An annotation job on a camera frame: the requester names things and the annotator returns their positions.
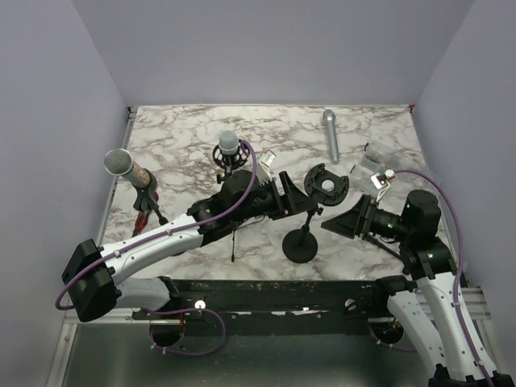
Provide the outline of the black round-base shock-mount stand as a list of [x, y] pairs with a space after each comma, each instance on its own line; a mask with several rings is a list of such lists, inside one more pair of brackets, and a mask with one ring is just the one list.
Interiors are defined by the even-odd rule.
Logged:
[[338, 176], [326, 169], [324, 163], [315, 165], [305, 176], [304, 188], [310, 199], [306, 221], [301, 228], [290, 231], [283, 239], [282, 250], [295, 264], [305, 264], [313, 260], [318, 252], [318, 241], [310, 232], [311, 219], [321, 214], [321, 206], [337, 206], [347, 196], [349, 178]]

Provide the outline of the silver grey handheld microphone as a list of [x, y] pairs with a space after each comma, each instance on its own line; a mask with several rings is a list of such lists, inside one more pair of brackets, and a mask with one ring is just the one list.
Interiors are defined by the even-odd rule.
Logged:
[[327, 131], [327, 140], [332, 164], [339, 163], [339, 147], [335, 127], [335, 113], [333, 110], [325, 110], [322, 113], [322, 123]]

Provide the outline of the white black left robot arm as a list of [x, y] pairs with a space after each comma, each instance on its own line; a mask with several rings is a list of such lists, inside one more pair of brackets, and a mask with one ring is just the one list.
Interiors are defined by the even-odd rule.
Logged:
[[79, 320], [91, 322], [115, 308], [142, 308], [171, 318], [179, 306], [173, 283], [165, 277], [139, 279], [136, 273], [222, 239], [250, 218], [321, 213], [288, 173], [282, 172], [280, 181], [282, 193], [274, 180], [261, 183], [251, 172], [237, 171], [218, 193], [161, 227], [102, 247], [92, 239], [80, 242], [61, 275]]

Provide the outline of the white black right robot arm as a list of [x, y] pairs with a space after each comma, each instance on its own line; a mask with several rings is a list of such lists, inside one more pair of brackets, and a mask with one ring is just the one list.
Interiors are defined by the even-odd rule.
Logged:
[[512, 386], [512, 377], [498, 371], [476, 332], [455, 260], [436, 235], [440, 218], [437, 197], [415, 189], [400, 215], [380, 209], [364, 195], [322, 228], [349, 239], [374, 234], [399, 244], [411, 278], [379, 279], [381, 290], [372, 294], [371, 306], [402, 325], [426, 367], [430, 386]]

